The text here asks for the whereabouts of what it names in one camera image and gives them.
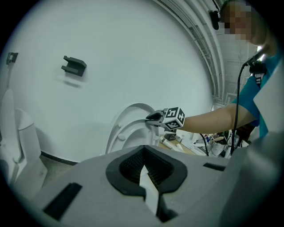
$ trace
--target person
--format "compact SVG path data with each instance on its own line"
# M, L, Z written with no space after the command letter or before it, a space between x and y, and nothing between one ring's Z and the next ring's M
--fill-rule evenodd
M240 92L237 121L237 128L248 123L255 127L259 125L260 137L263 137L268 130L253 102L253 98L264 86L277 66L281 57L280 48L264 19L244 1L225 1L220 9L220 22L224 23L225 30L230 34L235 34L242 40L265 48L266 59L263 62L267 68L267 73L263 77L260 87L257 85L255 77L251 76L248 78L247 83ZM236 116L236 102L237 99L226 107L215 111L187 117L181 129L203 134L219 133L233 129Z

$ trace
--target white toilet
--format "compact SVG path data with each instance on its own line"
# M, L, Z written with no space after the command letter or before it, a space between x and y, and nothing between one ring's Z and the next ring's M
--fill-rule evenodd
M14 108L10 88L1 102L0 130L2 174L13 190L30 200L41 189L47 168L39 159L36 127L26 112Z
M144 103L123 107L110 124L106 153L139 145L158 146L159 128L145 123L146 117L153 112L154 109Z

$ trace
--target black cable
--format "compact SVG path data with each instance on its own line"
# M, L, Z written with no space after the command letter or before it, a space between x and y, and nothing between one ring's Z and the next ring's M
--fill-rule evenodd
M213 151L212 151L212 147L213 147L213 143L211 144L211 153L214 155L214 156L216 156L216 157L218 157L218 155L215 155L214 153L213 153Z
M209 154L208 154L208 150L207 150L207 145L206 145L205 138L204 138L204 136L203 136L201 133L199 133L199 134L202 136L202 139L203 139L203 141L204 141L204 144L205 144L205 150L206 150L206 155L207 155L207 156L209 156Z
M240 70L240 74L238 77L238 82L237 82L237 106L236 106L236 116L235 116L235 124L234 124L234 129L232 131L232 146L231 146L231 155L234 152L234 141L235 141L235 131L237 128L237 122L238 122L238 111L239 111L239 96L240 96L240 80L241 80L241 73L243 72L244 67L247 66L247 64L243 64Z
M214 0L213 0L213 3L215 5L216 9L219 10L219 7L217 6L217 4L216 4L216 2Z

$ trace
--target wall mount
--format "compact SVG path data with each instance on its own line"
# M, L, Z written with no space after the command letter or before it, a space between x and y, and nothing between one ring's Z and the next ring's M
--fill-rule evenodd
M63 59L68 61L67 66L61 66L61 68L65 72L72 73L81 77L83 76L85 68L87 67L87 64L84 61L71 57L69 58L67 56L64 56Z
M18 56L18 53L9 52L8 57L6 59L6 65L10 65L11 62L15 63L17 56Z

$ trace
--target teal shirt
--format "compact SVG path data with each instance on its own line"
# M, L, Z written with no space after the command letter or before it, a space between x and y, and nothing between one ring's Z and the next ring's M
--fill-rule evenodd
M255 127L259 126L260 137L264 137L268 133L268 129L258 108L256 107L253 101L253 98L269 80L280 58L281 58L281 53L280 51L278 51L275 56L269 57L263 61L266 65L267 73L263 77L260 87L256 84L256 78L251 76L248 78L247 83L240 92L239 105L246 108L256 118L256 120L251 122L251 124Z

